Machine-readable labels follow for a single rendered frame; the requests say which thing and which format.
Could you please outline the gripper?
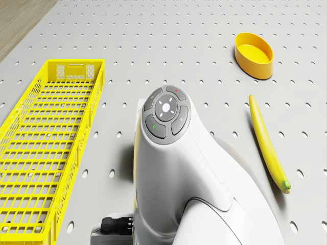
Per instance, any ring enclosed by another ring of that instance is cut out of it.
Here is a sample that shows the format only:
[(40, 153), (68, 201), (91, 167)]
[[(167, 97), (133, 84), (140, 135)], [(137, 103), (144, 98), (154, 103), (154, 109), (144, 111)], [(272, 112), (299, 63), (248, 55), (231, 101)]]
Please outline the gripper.
[(91, 232), (90, 245), (133, 245), (133, 217), (103, 218)]

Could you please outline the banana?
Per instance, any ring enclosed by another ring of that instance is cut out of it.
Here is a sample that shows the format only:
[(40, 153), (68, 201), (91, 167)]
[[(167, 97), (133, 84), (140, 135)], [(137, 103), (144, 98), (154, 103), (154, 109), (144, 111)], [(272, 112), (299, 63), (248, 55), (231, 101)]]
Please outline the banana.
[(289, 183), (288, 178), (273, 148), (259, 107), (253, 95), (249, 96), (249, 108), (255, 135), (268, 171), (277, 187), (284, 194), (289, 194), (291, 190), (291, 184)]

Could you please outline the yellow basket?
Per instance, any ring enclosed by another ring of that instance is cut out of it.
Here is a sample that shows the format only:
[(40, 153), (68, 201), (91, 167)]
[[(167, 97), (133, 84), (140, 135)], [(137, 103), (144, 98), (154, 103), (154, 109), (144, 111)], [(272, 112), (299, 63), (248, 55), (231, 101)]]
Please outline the yellow basket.
[(0, 245), (55, 245), (105, 61), (47, 60), (0, 127)]

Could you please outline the yellow bowl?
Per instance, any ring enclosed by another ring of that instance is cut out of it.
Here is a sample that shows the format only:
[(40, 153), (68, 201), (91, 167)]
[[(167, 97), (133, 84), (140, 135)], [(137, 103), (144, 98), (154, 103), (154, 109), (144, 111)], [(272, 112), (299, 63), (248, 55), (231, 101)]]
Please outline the yellow bowl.
[(273, 75), (273, 51), (260, 36), (253, 33), (239, 33), (235, 37), (235, 58), (250, 76), (265, 80)]

